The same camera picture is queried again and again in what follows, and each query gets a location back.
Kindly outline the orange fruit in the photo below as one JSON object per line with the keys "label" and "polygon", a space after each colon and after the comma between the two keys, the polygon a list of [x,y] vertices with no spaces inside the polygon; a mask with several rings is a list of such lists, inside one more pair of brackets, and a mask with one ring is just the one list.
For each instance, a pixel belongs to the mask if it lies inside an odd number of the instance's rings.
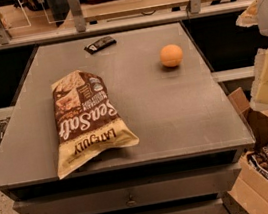
{"label": "orange fruit", "polygon": [[173,68],[179,66],[181,63],[183,51],[178,45],[166,45],[161,49],[159,57],[165,67]]}

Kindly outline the upper grey drawer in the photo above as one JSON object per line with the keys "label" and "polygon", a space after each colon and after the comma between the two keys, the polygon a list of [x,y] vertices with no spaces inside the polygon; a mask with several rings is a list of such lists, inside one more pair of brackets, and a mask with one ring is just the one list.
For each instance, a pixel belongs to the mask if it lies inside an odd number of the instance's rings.
{"label": "upper grey drawer", "polygon": [[17,201],[19,214],[101,214],[194,198],[232,189],[241,166],[231,164],[149,179],[99,186],[86,190]]}

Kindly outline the middle metal bracket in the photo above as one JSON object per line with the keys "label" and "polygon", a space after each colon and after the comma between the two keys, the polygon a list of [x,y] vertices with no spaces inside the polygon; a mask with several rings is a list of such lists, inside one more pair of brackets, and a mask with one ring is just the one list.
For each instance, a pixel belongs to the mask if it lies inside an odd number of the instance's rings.
{"label": "middle metal bracket", "polygon": [[86,31],[86,21],[83,17],[83,12],[80,6],[80,0],[67,0],[70,7],[70,12],[72,13],[72,18],[74,19],[74,25],[76,31],[85,32]]}

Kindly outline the black rxbar chocolate bar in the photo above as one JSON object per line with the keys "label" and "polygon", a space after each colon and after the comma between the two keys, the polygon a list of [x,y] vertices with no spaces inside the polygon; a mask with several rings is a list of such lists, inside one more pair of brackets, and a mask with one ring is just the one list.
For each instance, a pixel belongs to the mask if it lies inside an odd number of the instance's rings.
{"label": "black rxbar chocolate bar", "polygon": [[111,36],[102,37],[99,40],[95,41],[94,43],[86,46],[84,50],[87,53],[90,53],[91,55],[95,54],[96,52],[99,52],[108,46],[111,46],[113,44],[116,44],[117,41],[112,38]]}

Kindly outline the Late July sea salt chips bag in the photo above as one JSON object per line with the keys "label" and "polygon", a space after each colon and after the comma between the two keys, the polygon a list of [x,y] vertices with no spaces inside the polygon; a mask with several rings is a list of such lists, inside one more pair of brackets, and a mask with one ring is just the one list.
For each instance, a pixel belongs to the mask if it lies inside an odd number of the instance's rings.
{"label": "Late July sea salt chips bag", "polygon": [[77,70],[55,82],[52,91],[60,179],[109,148],[139,144],[108,99],[100,76]]}

